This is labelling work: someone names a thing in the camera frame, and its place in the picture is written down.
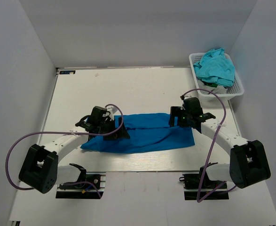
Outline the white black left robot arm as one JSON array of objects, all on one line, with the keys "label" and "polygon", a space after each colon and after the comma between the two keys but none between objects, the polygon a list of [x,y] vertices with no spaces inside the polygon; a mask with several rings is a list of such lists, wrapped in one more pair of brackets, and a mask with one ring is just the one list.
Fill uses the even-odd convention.
[{"label": "white black left robot arm", "polygon": [[86,185],[86,169],[70,163],[60,166],[59,162],[77,147],[92,138],[129,138],[124,126],[124,118],[87,115],[77,122],[74,128],[46,144],[33,144],[25,157],[19,173],[19,180],[42,194],[49,192],[54,185]]}]

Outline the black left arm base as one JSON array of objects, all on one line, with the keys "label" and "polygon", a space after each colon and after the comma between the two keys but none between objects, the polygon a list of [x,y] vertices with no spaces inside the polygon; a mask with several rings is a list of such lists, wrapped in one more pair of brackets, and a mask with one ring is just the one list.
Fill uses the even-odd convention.
[{"label": "black left arm base", "polygon": [[60,184],[57,187],[55,198],[99,200],[104,193],[106,173],[86,173],[80,176],[79,182],[80,184],[75,184],[75,182]]}]

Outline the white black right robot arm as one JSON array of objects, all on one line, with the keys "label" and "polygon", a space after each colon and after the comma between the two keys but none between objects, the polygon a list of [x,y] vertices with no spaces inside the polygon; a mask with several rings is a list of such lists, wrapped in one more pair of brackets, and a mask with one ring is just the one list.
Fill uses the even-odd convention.
[{"label": "white black right robot arm", "polygon": [[230,157],[228,164],[206,162],[200,168],[200,181],[229,181],[238,188],[245,188],[271,177],[262,142],[249,141],[222,126],[211,113],[201,110],[192,113],[183,107],[172,106],[169,125],[191,127],[212,139]]}]

